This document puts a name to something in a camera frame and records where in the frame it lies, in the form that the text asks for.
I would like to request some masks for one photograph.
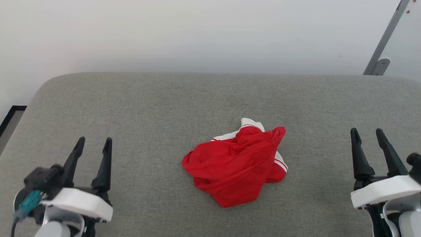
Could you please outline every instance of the metal bracket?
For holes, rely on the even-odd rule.
[[[386,69],[389,66],[389,64],[390,64],[390,59],[381,59],[381,60],[377,61],[371,75],[383,76],[383,74],[384,74],[384,72],[386,72]]]
[[[380,58],[381,53],[383,53],[383,50],[386,47],[386,44],[389,41],[390,36],[393,33],[393,30],[396,28],[396,25],[398,24],[400,17],[404,13],[405,8],[408,5],[409,1],[410,0],[400,0],[399,5],[392,16],[392,19],[390,19],[389,25],[384,31],[384,34],[381,37],[380,42],[377,45],[377,48],[375,49],[373,55],[371,56],[370,61],[368,62],[367,67],[364,70],[363,75],[375,75],[375,73],[373,74],[374,67],[376,66],[376,63],[378,59]]]

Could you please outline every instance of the white fabric trim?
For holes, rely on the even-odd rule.
[[[281,163],[278,160],[275,160],[275,164],[281,166],[281,168],[285,171],[285,173],[288,171],[287,167],[285,167],[286,165],[284,165],[283,163]]]
[[[252,119],[249,119],[249,118],[242,118],[241,119],[241,127],[240,127],[240,129],[242,129],[243,127],[249,127],[249,126],[257,127],[262,132],[265,131],[264,130],[264,127],[263,127],[263,125],[261,123],[255,122],[255,121],[253,121]],[[231,132],[231,133],[228,133],[228,134],[224,134],[224,135],[221,135],[221,136],[214,137],[211,141],[215,141],[215,140],[216,141],[218,141],[218,140],[227,140],[227,139],[234,138],[235,135],[237,135],[237,133],[239,131],[240,130],[235,131],[235,132]],[[279,152],[276,152],[275,153],[275,164],[281,166],[281,168],[283,170],[285,170],[285,172],[288,171],[288,166],[285,164],[285,161],[284,161],[284,159],[282,159],[282,156],[281,156],[281,154],[279,154]]]
[[[278,160],[278,161],[280,161],[281,163],[283,163],[283,164],[284,164],[284,166],[285,166],[285,168],[286,168],[285,172],[287,172],[287,171],[288,171],[288,166],[285,164],[285,161],[284,161],[284,159],[282,158],[281,154],[279,154],[279,152],[276,152],[276,153],[275,153],[275,160]]]

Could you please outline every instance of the metal bar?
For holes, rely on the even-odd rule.
[[[386,47],[386,44],[389,41],[390,36],[392,35],[394,29],[396,28],[396,25],[398,24],[399,19],[402,16],[403,12],[405,11],[405,8],[408,5],[409,1],[410,0],[400,1],[398,7],[396,8],[395,13],[392,16],[392,19],[390,19],[389,25],[387,26],[386,30],[384,31],[383,36],[380,39],[380,42],[377,45],[376,50],[374,51],[370,61],[368,62],[368,65],[365,68],[363,75],[371,75],[373,73],[374,67],[377,64],[377,61],[380,58],[381,53],[383,53],[383,50]]]

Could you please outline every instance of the gray fabric surface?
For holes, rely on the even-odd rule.
[[[399,78],[322,75],[79,73],[45,83],[0,157],[0,236],[12,203],[36,166],[63,164],[86,137],[75,183],[96,176],[113,138],[113,220],[97,236],[371,236],[369,215],[350,200],[349,131],[357,127],[370,164],[387,172],[375,129],[401,158],[421,151],[421,86]],[[223,209],[193,186],[182,158],[197,144],[238,129],[240,119],[285,126],[289,166],[257,201]],[[33,220],[17,237],[35,234]]]
[[[18,125],[19,121],[21,120],[22,115],[24,114],[24,111],[16,111],[12,119],[7,124],[6,129],[0,136],[0,155],[3,152],[4,148],[7,145],[7,142],[9,141],[10,137],[12,136],[13,132],[15,131],[16,126]]]

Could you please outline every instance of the white wall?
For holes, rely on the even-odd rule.
[[[82,71],[361,75],[398,3],[2,0],[0,79],[27,105]]]
[[[0,124],[3,122],[3,119],[6,117],[11,107],[12,104],[6,97],[6,93],[0,90]]]
[[[421,82],[421,1],[409,2],[380,58],[390,59],[384,75]]]

